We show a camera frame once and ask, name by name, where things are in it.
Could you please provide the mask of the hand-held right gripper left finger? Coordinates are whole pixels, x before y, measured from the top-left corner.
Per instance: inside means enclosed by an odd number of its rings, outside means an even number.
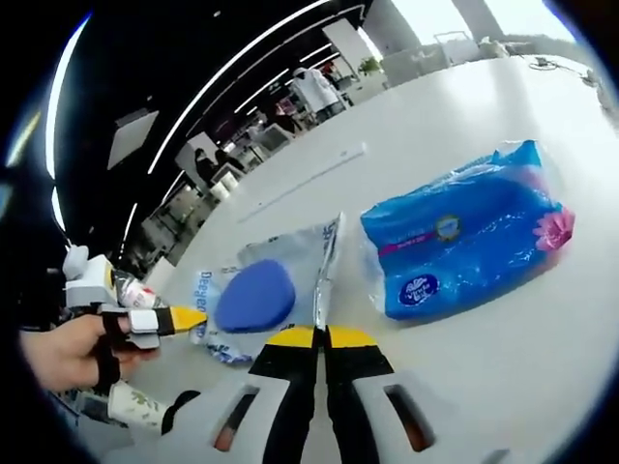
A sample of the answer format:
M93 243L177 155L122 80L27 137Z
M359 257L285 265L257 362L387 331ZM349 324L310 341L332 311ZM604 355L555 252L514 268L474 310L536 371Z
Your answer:
M295 326L269 338L250 374L282 380L286 391L277 404L263 451L264 463L299 463L314 414L319 330Z

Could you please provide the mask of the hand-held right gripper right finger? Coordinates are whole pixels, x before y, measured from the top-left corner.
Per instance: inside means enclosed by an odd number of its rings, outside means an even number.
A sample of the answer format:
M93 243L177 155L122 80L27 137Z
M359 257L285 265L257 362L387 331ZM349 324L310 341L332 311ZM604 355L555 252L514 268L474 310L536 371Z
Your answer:
M328 412L343 463L454 463L450 405L410 371L396 371L375 339L329 326Z

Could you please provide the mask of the person's left hand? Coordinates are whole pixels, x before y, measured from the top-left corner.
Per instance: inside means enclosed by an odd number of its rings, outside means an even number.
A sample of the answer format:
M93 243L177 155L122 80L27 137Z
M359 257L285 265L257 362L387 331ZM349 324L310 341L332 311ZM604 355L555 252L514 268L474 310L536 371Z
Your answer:
M21 331L19 347L39 384L52 392L107 388L128 378L159 349L114 348L101 315L87 314L46 332Z

